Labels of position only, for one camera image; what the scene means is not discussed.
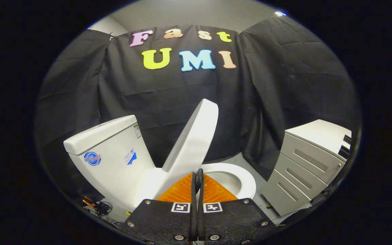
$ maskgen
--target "toilet tank lid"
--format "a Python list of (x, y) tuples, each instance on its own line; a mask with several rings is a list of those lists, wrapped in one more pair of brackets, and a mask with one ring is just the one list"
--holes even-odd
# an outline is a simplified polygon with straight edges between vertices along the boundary
[(137, 123), (137, 119), (134, 115), (106, 121), (103, 124), (84, 130), (63, 141), (64, 148), (68, 153), (81, 155), (93, 146), (98, 145), (135, 123)]

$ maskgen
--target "black fabric backdrop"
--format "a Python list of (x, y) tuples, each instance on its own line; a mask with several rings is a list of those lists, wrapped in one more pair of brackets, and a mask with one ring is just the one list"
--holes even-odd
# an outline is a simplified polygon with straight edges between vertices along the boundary
[[(182, 37), (165, 39), (180, 29)], [(153, 30), (143, 45), (132, 34)], [(208, 31), (212, 40), (198, 37)], [(217, 32), (230, 34), (224, 42)], [(170, 63), (149, 70), (141, 53), (172, 48)], [(211, 50), (215, 69), (181, 71), (181, 51)], [(218, 51), (236, 65), (223, 67)], [(359, 121), (353, 83), (335, 54), (289, 18), (270, 18), (238, 34), (206, 26), (147, 28), (110, 39), (85, 31), (57, 58), (39, 93), (36, 140), (50, 175), (73, 200), (102, 199), (76, 169), (63, 141), (114, 118), (135, 115), (149, 153), (161, 167), (201, 99), (219, 106), (205, 162), (243, 152), (266, 179), (279, 156), (284, 130), (316, 119), (355, 129)]]

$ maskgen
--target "blue circular logo sticker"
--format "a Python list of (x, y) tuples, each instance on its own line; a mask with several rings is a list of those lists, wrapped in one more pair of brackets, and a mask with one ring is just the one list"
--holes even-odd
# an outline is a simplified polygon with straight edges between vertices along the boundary
[(89, 151), (84, 155), (84, 161), (88, 162), (91, 166), (96, 166), (101, 162), (101, 155), (97, 155), (93, 151)]

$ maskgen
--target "white cabinet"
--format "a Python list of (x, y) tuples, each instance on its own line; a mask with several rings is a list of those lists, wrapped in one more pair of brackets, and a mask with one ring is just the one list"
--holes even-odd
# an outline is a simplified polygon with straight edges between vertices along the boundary
[(284, 215), (296, 211), (317, 196), (344, 166), (339, 155), (352, 133), (336, 124), (316, 120), (285, 130), (275, 169), (261, 192)]
[(303, 166), (282, 154), (279, 155), (275, 170), (308, 197), (317, 196), (327, 186), (321, 179), (317, 178)]

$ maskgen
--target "white toilet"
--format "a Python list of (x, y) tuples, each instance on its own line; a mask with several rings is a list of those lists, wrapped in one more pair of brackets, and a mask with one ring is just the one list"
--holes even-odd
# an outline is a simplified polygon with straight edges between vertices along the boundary
[(217, 104), (203, 99), (179, 135), (162, 168), (155, 167), (134, 115), (117, 118), (65, 140), (64, 147), (83, 176), (113, 206), (132, 212), (143, 199), (156, 199), (199, 168), (238, 199), (253, 198), (256, 184), (244, 168), (202, 164), (213, 139)]

